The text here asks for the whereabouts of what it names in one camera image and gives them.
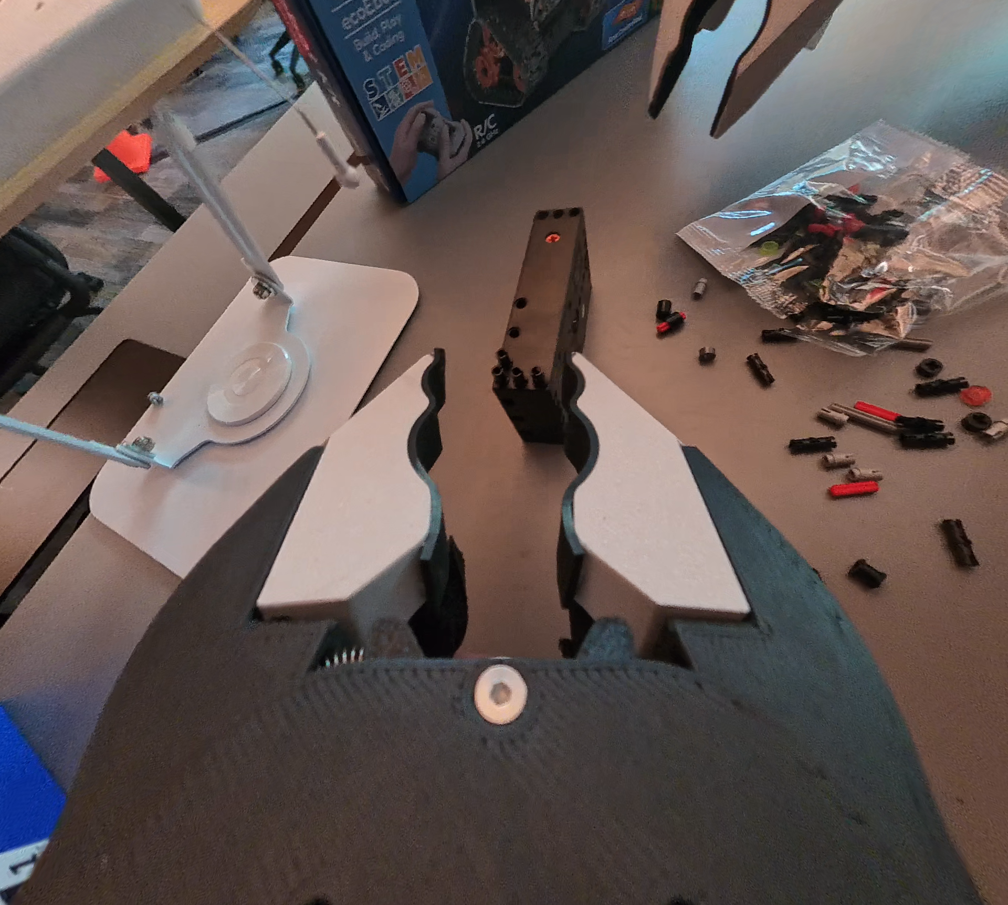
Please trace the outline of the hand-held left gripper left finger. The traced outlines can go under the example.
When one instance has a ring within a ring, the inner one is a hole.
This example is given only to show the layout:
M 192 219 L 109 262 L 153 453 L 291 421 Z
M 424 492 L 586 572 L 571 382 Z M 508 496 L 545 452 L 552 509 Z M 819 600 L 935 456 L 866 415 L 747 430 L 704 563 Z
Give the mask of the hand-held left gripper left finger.
M 264 620 L 333 621 L 361 643 L 397 620 L 423 655 L 458 652 L 465 565 L 431 475 L 445 401 L 436 348 L 330 437 L 258 596 Z

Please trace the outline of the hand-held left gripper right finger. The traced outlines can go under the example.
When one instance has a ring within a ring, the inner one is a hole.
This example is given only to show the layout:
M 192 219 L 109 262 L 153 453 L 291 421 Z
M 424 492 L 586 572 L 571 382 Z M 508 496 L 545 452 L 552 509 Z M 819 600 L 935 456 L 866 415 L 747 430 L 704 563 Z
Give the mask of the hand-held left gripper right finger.
M 678 437 L 583 354 L 565 360 L 558 589 L 574 657 L 594 625 L 618 620 L 632 651 L 687 661 L 673 621 L 739 623 L 751 606 Z

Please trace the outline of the clear plastic parts bag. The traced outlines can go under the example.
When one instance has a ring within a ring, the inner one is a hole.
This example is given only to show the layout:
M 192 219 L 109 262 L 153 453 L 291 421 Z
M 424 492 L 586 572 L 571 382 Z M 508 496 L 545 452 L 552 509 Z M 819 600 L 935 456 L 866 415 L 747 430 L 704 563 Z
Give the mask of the clear plastic parts bag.
M 1006 294 L 1007 179 L 880 120 L 677 236 L 800 341 L 868 356 Z

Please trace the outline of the blue plastic bin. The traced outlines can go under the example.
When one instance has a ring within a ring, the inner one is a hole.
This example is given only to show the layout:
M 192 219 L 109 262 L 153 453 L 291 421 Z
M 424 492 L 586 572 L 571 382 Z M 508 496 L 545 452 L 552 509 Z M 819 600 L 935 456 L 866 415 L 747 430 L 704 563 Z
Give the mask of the blue plastic bin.
M 1 903 L 12 903 L 57 825 L 66 795 L 1 710 Z

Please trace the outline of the white book stand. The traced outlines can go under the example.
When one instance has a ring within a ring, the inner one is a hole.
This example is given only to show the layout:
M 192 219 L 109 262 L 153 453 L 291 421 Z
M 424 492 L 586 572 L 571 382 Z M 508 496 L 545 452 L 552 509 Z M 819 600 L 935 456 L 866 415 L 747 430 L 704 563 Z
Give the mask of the white book stand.
M 195 42 L 196 0 L 2 0 L 2 234 L 43 197 L 46 154 L 98 121 L 100 99 L 140 97 L 167 61 L 170 39 Z M 126 539 L 186 572 L 290 463 L 326 441 L 353 414 L 419 299 L 415 280 L 383 268 L 290 255 L 261 264 L 284 238 L 271 218 L 292 218 L 279 193 L 284 165 L 253 212 L 224 190 L 195 213 L 199 241 L 163 304 L 139 303 L 123 340 L 184 361 L 129 438 L 110 446 L 48 427 L 94 371 L 85 340 L 62 355 L 12 419 L 43 438 L 2 428 L 2 588 L 62 520 L 56 508 L 92 485 L 91 510 Z

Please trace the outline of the long grey axle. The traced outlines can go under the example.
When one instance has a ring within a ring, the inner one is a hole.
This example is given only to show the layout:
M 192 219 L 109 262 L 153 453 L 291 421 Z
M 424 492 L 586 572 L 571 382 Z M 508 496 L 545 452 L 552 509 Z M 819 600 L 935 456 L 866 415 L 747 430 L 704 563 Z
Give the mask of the long grey axle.
M 826 410 L 832 414 L 844 415 L 850 422 L 873 429 L 879 433 L 886 433 L 890 435 L 899 435 L 902 433 L 901 427 L 894 421 L 868 413 L 858 408 L 840 404 L 831 404 Z

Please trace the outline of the group of black connector pins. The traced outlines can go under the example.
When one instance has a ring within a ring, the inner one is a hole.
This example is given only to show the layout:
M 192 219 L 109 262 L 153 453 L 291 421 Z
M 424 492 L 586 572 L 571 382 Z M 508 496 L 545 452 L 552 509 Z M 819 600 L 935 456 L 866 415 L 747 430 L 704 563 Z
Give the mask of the group of black connector pins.
M 784 330 L 766 330 L 762 332 L 761 339 L 765 343 L 796 341 L 796 337 L 791 332 Z M 758 354 L 750 354 L 745 357 L 746 366 L 751 374 L 762 387 L 770 387 L 775 383 L 775 378 L 767 367 L 763 358 Z M 968 387 L 969 383 L 962 378 L 951 381 L 931 381 L 916 385 L 922 388 L 936 388 L 940 392 L 950 389 L 952 393 L 960 387 Z M 946 429 L 941 420 L 928 419 L 922 417 L 906 416 L 898 413 L 901 419 L 896 422 L 901 427 L 902 433 L 893 435 L 899 445 L 904 449 L 947 449 L 956 441 L 954 434 Z M 798 437 L 788 441 L 787 449 L 792 456 L 801 455 L 822 455 L 830 451 L 837 451 L 838 442 L 835 436 L 809 436 Z M 952 558 L 956 565 L 962 569 L 978 569 L 979 559 L 969 534 L 965 531 L 962 520 L 951 518 L 939 522 L 939 530 L 944 537 L 947 546 L 950 549 Z M 865 559 L 857 560 L 850 568 L 848 575 L 854 581 L 875 590 L 880 588 L 887 580 L 887 574 L 878 570 L 874 565 Z

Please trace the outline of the black office chair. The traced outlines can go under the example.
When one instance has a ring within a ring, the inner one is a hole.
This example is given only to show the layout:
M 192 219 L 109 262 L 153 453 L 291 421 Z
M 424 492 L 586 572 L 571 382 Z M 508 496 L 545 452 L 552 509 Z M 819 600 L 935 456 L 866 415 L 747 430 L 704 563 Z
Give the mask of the black office chair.
M 96 317 L 102 279 L 69 269 L 55 245 L 15 226 L 1 238 L 1 394 L 44 372 L 41 360 L 77 319 Z

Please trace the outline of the orange cone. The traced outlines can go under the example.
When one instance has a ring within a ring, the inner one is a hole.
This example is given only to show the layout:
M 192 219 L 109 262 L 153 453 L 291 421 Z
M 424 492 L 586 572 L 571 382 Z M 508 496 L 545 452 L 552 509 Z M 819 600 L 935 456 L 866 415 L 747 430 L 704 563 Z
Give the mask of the orange cone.
M 145 175 L 152 165 L 153 138 L 146 130 L 123 130 L 102 150 L 136 175 Z

